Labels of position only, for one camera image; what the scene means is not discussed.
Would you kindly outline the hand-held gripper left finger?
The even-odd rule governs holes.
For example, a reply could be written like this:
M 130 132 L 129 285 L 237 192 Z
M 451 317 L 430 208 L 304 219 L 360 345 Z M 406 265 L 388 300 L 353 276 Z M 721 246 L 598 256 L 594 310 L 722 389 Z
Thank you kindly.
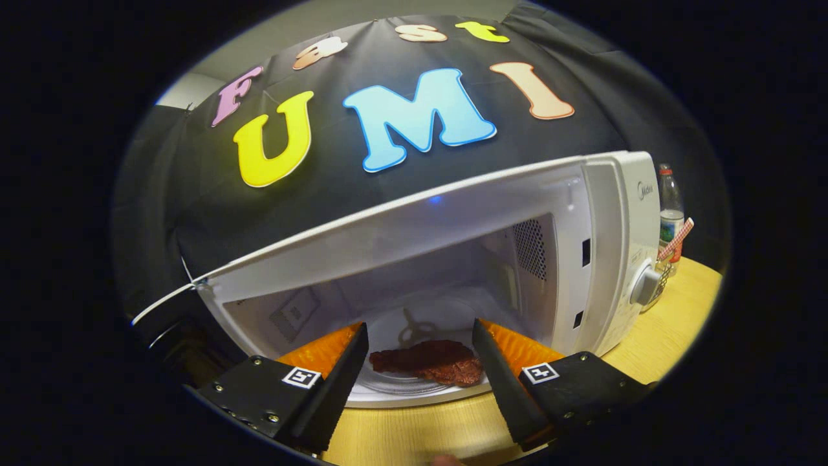
M 287 362 L 251 356 L 196 393 L 260 436 L 319 454 L 329 448 L 367 351 L 367 325 L 356 322 L 296 349 Z

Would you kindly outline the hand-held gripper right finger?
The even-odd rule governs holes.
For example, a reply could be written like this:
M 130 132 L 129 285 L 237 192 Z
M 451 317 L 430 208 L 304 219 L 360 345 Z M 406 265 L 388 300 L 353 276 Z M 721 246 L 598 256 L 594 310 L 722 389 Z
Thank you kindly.
M 514 443 L 524 452 L 603 423 L 654 390 L 589 351 L 571 356 L 477 318 L 472 342 Z

